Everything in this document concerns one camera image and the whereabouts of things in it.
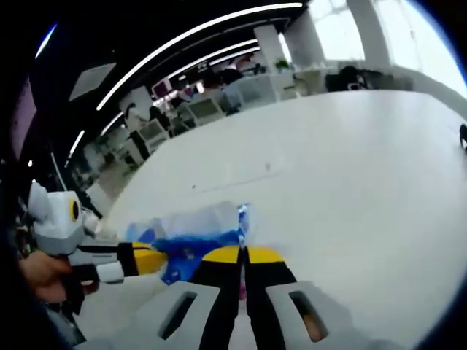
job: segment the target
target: white tabletop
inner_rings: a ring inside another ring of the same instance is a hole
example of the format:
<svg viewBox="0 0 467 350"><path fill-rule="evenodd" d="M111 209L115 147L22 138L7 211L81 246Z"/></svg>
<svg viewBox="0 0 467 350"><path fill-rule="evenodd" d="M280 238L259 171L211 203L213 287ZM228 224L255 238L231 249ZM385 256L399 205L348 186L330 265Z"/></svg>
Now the white tabletop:
<svg viewBox="0 0 467 350"><path fill-rule="evenodd" d="M250 202L252 242L349 308L369 336L414 346L467 268L464 120L436 99L329 93L248 110L164 143L107 227Z"/></svg>

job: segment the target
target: blue plastic bag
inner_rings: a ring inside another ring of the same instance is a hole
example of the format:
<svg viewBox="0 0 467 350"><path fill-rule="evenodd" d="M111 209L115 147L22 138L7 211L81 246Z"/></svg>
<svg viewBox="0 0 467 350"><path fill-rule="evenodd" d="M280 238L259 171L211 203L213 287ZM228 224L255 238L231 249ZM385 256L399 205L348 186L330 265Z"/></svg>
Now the blue plastic bag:
<svg viewBox="0 0 467 350"><path fill-rule="evenodd" d="M162 280L170 285L176 281L188 281L203 260L203 256L214 249L243 244L245 236L250 230L249 205L242 204L237 209L239 228L226 233L210 233L203 236L187 233L173 238L158 238L154 228L158 226L158 219L152 221L154 225L146 227L137 227L137 224L131 224L128 230L133 235L138 232L140 236L137 241L152 244L159 252L169 256Z"/></svg>

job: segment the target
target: white chair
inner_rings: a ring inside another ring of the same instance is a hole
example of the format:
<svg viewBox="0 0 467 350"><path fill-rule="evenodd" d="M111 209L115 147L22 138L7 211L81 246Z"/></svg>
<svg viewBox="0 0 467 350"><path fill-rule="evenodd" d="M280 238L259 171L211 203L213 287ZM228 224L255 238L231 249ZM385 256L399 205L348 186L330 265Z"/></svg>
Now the white chair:
<svg viewBox="0 0 467 350"><path fill-rule="evenodd" d="M139 129L138 132L144 139L150 154L156 151L164 141L170 139L170 135L162 128L161 124L156 119L148 122Z"/></svg>
<svg viewBox="0 0 467 350"><path fill-rule="evenodd" d="M196 96L186 107L193 116L196 126L212 123L225 117L214 94L211 93Z"/></svg>
<svg viewBox="0 0 467 350"><path fill-rule="evenodd" d="M283 71L278 74L271 74L270 77L277 101L297 97L292 71Z"/></svg>

